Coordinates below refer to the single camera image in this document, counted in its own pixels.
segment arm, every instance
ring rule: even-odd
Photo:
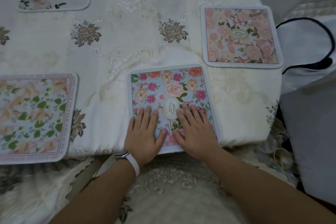
[[[225,184],[252,223],[336,223],[336,215],[307,195],[218,146],[208,118],[183,105],[177,115],[185,137],[174,138],[192,157],[205,162]]]
[[[159,152],[166,131],[155,141],[158,112],[150,117],[151,107],[142,108],[137,119],[129,123],[124,150],[130,152],[139,167],[150,162]],[[127,159],[117,161],[110,169],[77,195],[50,224],[114,223],[124,197],[135,181],[135,170]]]

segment left hand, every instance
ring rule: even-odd
[[[151,116],[151,107],[141,108],[137,118],[129,122],[124,150],[132,154],[139,167],[149,163],[160,151],[166,138],[166,130],[161,130],[157,140],[154,138],[158,111]]]

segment black bag handle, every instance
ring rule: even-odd
[[[333,60],[329,57],[335,50],[335,39],[333,34],[331,33],[331,31],[329,30],[329,28],[327,28],[323,23],[319,22],[316,19],[313,18],[309,18],[309,17],[299,17],[299,18],[293,18],[293,19],[289,19],[285,22],[280,23],[276,28],[278,28],[279,26],[288,23],[288,22],[292,22],[292,21],[298,21],[298,20],[309,20],[312,22],[317,23],[319,26],[321,26],[328,34],[330,41],[331,41],[331,50],[330,52],[328,52],[328,54],[321,60],[318,61],[316,63],[311,63],[311,64],[304,64],[304,65],[295,65],[295,66],[290,66],[287,67],[282,74],[286,73],[288,69],[291,68],[296,68],[296,67],[301,67],[301,68],[307,68],[307,69],[312,69],[312,70],[323,70],[326,69],[328,67],[331,66],[331,64],[333,63]]]

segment pink floral card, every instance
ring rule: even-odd
[[[210,66],[278,68],[282,65],[271,10],[254,8],[202,9],[204,61]]]
[[[208,117],[217,137],[220,136],[212,108],[211,91],[202,66],[134,71],[128,76],[128,87],[130,116],[137,116],[140,108],[148,105],[152,107],[152,112],[155,109],[159,111],[155,137],[158,137],[161,130],[167,131],[160,154],[183,151],[172,135],[173,130],[184,134],[176,115],[176,110],[182,108],[182,103],[196,105]]]
[[[0,77],[0,165],[55,162],[68,150],[78,77]]]

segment table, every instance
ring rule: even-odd
[[[20,13],[0,0],[0,73],[79,76],[68,157],[123,148],[126,76],[132,70],[202,64],[200,7],[259,0],[91,0],[85,10]],[[276,113],[281,69],[207,67],[220,144],[263,141]]]

